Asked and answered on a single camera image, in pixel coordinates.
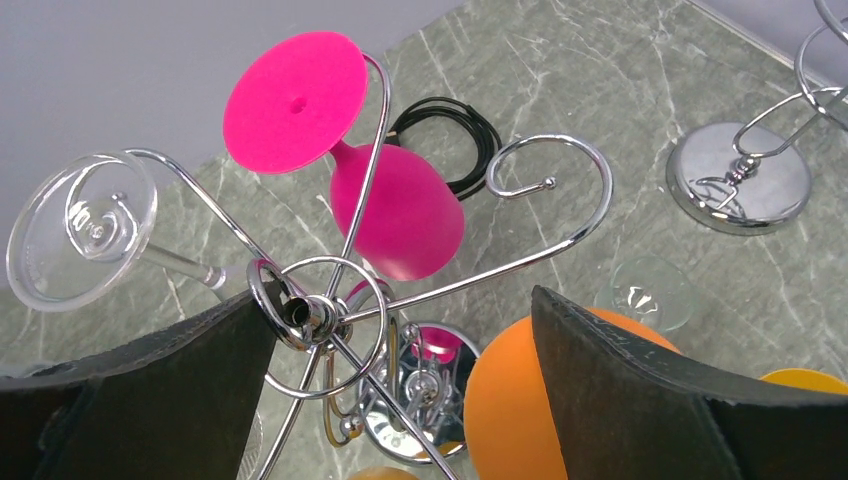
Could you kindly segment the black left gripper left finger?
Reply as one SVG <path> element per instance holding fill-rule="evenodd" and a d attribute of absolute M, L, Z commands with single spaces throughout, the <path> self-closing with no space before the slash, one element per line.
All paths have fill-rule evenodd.
<path fill-rule="evenodd" d="M 274 350 L 249 292 L 1 381 L 5 479 L 234 479 Z"/>

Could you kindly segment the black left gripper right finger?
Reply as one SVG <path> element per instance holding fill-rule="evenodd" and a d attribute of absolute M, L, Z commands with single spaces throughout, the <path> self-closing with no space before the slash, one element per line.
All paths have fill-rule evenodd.
<path fill-rule="evenodd" d="M 843 479 L 847 399 L 721 370 L 532 291 L 533 337 L 572 479 Z"/>

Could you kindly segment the yellow-orange wine glass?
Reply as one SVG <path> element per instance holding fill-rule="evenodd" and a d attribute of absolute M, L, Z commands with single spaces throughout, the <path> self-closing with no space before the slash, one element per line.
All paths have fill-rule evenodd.
<path fill-rule="evenodd" d="M 785 368 L 767 373 L 762 381 L 803 390 L 846 395 L 847 383 L 841 379 L 810 369 Z"/>

